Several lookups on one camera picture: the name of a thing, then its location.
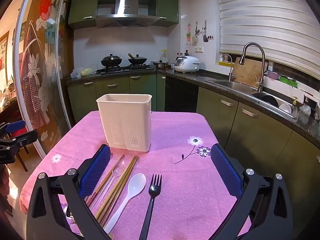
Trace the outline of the black plastic fork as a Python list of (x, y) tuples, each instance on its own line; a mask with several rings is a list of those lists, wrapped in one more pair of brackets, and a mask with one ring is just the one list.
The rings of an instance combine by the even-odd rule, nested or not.
[(148, 209), (145, 215), (144, 223), (140, 232), (139, 240), (147, 240), (155, 198), (160, 195), (161, 186), (162, 186), (162, 175), (153, 174), (151, 178), (150, 187), (149, 187), (150, 201), (149, 201)]

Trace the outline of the small steel tap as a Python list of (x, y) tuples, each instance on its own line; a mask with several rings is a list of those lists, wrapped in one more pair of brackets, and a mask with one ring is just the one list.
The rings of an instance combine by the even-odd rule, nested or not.
[(228, 80), (232, 81), (232, 71), (233, 71), (233, 60), (231, 55), (229, 54), (222, 54), (220, 55), (221, 61), (219, 61), (219, 65), (225, 66), (229, 68)]

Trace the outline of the small black pot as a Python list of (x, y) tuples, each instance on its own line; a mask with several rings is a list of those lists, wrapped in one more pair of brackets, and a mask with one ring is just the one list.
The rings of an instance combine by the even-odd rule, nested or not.
[(153, 62), (153, 65), (155, 65), (156, 68), (158, 68), (158, 69), (167, 69), (167, 67), (168, 67), (168, 63), (163, 62), (162, 60)]

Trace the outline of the steel sink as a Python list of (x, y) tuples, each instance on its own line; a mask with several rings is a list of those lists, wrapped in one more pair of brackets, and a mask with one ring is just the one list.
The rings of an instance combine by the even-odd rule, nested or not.
[(278, 115), (287, 116), (294, 120), (298, 119), (298, 108), (274, 95), (268, 94), (266, 92), (258, 92), (258, 90), (255, 88), (233, 81), (215, 80), (205, 81), (205, 83), (217, 85), (220, 87), (226, 87), (231, 91), (237, 92), (238, 94), (242, 94), (247, 98), (253, 99), (257, 104), (266, 107), (267, 109)]

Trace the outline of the wooden cutting board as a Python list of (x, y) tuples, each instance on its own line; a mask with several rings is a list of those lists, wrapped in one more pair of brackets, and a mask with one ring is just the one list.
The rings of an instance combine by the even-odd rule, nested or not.
[(233, 64), (232, 81), (259, 88), (261, 81), (262, 62), (245, 59), (244, 65), (239, 64), (240, 57), (237, 57)]

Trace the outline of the white window blind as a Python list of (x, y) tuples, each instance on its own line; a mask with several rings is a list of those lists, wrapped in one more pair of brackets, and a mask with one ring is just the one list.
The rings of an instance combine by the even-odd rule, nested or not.
[(260, 44), (268, 60), (319, 76), (319, 21), (305, 0), (218, 0), (220, 50)]

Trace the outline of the black wok right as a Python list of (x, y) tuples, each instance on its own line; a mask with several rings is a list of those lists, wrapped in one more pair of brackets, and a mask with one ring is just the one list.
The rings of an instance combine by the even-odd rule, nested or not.
[(134, 57), (131, 53), (128, 53), (128, 56), (128, 61), (134, 66), (144, 64), (147, 61), (147, 58), (140, 57), (138, 54)]

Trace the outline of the steel kitchen faucet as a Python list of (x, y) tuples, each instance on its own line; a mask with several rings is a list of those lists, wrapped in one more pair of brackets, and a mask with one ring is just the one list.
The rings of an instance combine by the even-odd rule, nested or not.
[(249, 56), (248, 59), (250, 60), (255, 60), (255, 61), (260, 61), (262, 62), (262, 67), (261, 67), (261, 81), (259, 83), (259, 88), (256, 89), (258, 92), (262, 92), (263, 91), (263, 81), (264, 81), (264, 72), (265, 72), (265, 52), (262, 48), (261, 45), (259, 45), (258, 43), (256, 42), (248, 42), (247, 44), (245, 44), (243, 50), (242, 50), (242, 55), (240, 57), (240, 60), (239, 60), (239, 64), (240, 65), (244, 65), (245, 63), (245, 59), (246, 59), (246, 56), (247, 56), (247, 50), (249, 48), (254, 48), (258, 53), (260, 53), (260, 59), (258, 59), (257, 57), (254, 57), (254, 56)]

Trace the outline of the pink floral tablecloth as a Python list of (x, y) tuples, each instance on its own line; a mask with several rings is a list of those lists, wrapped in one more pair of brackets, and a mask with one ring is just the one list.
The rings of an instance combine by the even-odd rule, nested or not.
[[(139, 153), (133, 174), (162, 176), (149, 239), (208, 239), (223, 222), (236, 198), (231, 196), (210, 159), (217, 139), (206, 119), (197, 113), (153, 112), (149, 152)], [(82, 118), (46, 155), (20, 193), (27, 212), (39, 173), (60, 176), (78, 168), (106, 142), (100, 115)]]

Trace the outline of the wooden chopstick single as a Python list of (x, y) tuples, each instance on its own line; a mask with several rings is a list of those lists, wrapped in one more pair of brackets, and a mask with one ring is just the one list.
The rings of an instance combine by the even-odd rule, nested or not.
[[(121, 160), (121, 159), (124, 160), (124, 158), (125, 158), (124, 155), (122, 155), (119, 160)], [(99, 184), (99, 186), (97, 187), (97, 189), (94, 190), (94, 192), (92, 193), (92, 195), (86, 198), (86, 204), (87, 204), (88, 207), (89, 207), (89, 205), (90, 205), (90, 203), (91, 203), (92, 198), (95, 197), (95, 194), (100, 190), (100, 188), (102, 187), (103, 183), (105, 183), (106, 180), (108, 179), (108, 177), (110, 176), (112, 169), (110, 170), (110, 172), (108, 172), (108, 174), (105, 176), (105, 178), (104, 178), (104, 179), (102, 180), (102, 182)]]

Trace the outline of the wooden chopstick pair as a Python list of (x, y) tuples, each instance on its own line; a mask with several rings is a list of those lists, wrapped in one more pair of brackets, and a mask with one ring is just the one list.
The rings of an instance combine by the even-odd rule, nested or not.
[(136, 156), (136, 155), (132, 158), (131, 162), (129, 163), (129, 165), (125, 169), (124, 173), (120, 176), (119, 180), (116, 182), (116, 184), (112, 188), (111, 192), (108, 194), (108, 196), (104, 200), (102, 206), (100, 207), (97, 214), (95, 215), (95, 217), (99, 223), (101, 223), (101, 221), (103, 220), (104, 215), (107, 213), (108, 207), (112, 204), (113, 199), (116, 197), (116, 194), (120, 190), (121, 186), (123, 184), (126, 184), (127, 179), (129, 178), (129, 176), (130, 176), (130, 174), (136, 164), (137, 159), (138, 159), (138, 156)]
[(109, 216), (110, 216), (110, 214), (111, 214), (111, 212), (112, 212), (112, 210), (113, 210), (116, 202), (118, 201), (118, 199), (119, 199), (119, 197), (120, 197), (120, 195), (121, 195), (121, 193), (122, 193), (125, 185), (126, 185), (126, 184), (123, 184), (123, 185), (121, 186), (120, 190), (119, 190), (119, 191), (117, 192), (117, 194), (116, 194), (116, 197), (113, 199), (112, 204), (108, 207), (107, 213), (104, 215), (104, 218), (103, 218), (103, 220), (101, 221), (101, 223), (99, 223), (101, 226), (104, 226), (105, 223), (107, 222), (107, 219), (109, 218)]

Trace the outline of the steel range hood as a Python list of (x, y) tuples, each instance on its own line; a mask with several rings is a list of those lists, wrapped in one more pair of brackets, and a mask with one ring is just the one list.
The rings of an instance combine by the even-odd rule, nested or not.
[(96, 26), (149, 27), (159, 21), (156, 5), (157, 0), (99, 0)]

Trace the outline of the white rice cooker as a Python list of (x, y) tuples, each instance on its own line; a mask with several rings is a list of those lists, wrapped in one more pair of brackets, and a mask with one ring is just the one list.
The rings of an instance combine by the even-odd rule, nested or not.
[(181, 73), (194, 73), (199, 69), (200, 61), (193, 56), (180, 56), (176, 59), (174, 70)]

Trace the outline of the white plastic spoon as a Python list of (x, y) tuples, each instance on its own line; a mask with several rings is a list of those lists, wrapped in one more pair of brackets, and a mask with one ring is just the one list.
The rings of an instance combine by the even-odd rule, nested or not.
[(104, 226), (104, 231), (109, 234), (114, 226), (116, 225), (118, 219), (120, 218), (121, 213), (125, 209), (125, 206), (135, 196), (139, 195), (146, 185), (146, 176), (143, 173), (135, 174), (129, 181), (127, 195), (120, 207), (118, 207), (117, 211), (113, 214), (108, 223)]

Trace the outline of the white plastic utensil holder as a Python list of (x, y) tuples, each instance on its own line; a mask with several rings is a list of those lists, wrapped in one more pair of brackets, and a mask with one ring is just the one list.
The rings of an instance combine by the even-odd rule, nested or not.
[(150, 94), (105, 94), (96, 100), (109, 146), (149, 151), (151, 100)]

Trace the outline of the glass sliding door floral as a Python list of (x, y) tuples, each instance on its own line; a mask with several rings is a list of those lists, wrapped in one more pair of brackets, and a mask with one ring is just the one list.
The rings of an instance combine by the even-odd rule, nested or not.
[(69, 0), (22, 0), (12, 45), (17, 101), (34, 146), (44, 158), (71, 129), (63, 80), (72, 70)]

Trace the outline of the clear plastic spoon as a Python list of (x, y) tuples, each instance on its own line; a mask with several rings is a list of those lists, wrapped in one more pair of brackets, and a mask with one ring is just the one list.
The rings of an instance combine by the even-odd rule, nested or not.
[(108, 177), (106, 182), (103, 183), (100, 190), (95, 194), (95, 197), (92, 198), (89, 207), (98, 205), (105, 198), (105, 194), (107, 194), (113, 182), (122, 175), (122, 173), (124, 172), (124, 168), (125, 164), (123, 159), (121, 159), (116, 163), (115, 167), (111, 171), (110, 176)]

